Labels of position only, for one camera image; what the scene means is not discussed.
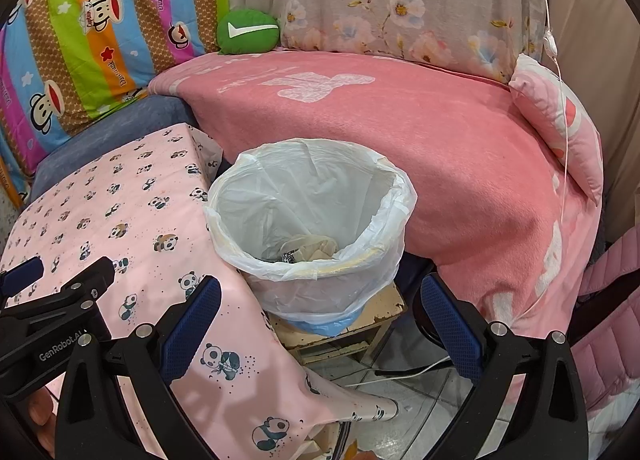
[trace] human hand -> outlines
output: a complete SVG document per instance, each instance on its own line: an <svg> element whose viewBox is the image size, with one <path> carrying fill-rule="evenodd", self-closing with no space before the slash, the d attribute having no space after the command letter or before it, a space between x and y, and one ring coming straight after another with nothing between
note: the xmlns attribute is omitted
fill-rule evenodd
<svg viewBox="0 0 640 460"><path fill-rule="evenodd" d="M54 436L56 432L56 416L53 414L53 399L49 390L41 388L29 397L28 411L31 420L38 426L36 432L40 445L54 456Z"/></svg>

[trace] blue gripper pad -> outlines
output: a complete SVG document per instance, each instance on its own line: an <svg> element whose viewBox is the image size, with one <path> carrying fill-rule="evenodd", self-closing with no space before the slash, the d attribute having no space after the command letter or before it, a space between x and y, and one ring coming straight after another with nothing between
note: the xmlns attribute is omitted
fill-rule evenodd
<svg viewBox="0 0 640 460"><path fill-rule="evenodd" d="M33 257L7 271L2 278L2 295L12 297L38 281L44 274L44 266L39 257Z"/></svg>
<svg viewBox="0 0 640 460"><path fill-rule="evenodd" d="M420 300L460 376L477 384L482 376L481 345L431 275L422 280Z"/></svg>
<svg viewBox="0 0 640 460"><path fill-rule="evenodd" d="M190 297L189 308L162 347L160 376L166 384L180 379L187 372L204 334L220 309L222 302L220 282L216 278L210 278L204 288L199 293L194 292L192 296L197 297L193 301Z"/></svg>

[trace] green pillow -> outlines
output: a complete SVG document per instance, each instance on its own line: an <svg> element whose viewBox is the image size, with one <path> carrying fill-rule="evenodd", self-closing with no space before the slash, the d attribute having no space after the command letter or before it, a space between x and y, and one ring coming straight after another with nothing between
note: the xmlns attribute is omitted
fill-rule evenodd
<svg viewBox="0 0 640 460"><path fill-rule="evenodd" d="M269 52L279 40L277 21L254 9L231 11L218 23L220 54Z"/></svg>

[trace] pink quilted jacket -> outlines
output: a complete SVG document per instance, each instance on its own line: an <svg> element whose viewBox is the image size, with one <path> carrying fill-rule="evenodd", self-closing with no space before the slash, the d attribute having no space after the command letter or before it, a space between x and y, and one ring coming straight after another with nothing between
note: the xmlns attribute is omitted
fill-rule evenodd
<svg viewBox="0 0 640 460"><path fill-rule="evenodd" d="M597 293L640 269L640 225L627 231L585 272L579 295ZM584 400L591 413L607 406L640 377L640 289L573 347Z"/></svg>

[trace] striped fabric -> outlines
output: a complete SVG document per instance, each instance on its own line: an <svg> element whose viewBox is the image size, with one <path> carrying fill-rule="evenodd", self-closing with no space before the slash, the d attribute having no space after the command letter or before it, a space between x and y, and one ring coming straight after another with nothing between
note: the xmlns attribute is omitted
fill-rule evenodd
<svg viewBox="0 0 640 460"><path fill-rule="evenodd" d="M2 185L25 201L38 163L146 95L163 70L217 50L228 0L20 0L0 31Z"/></svg>

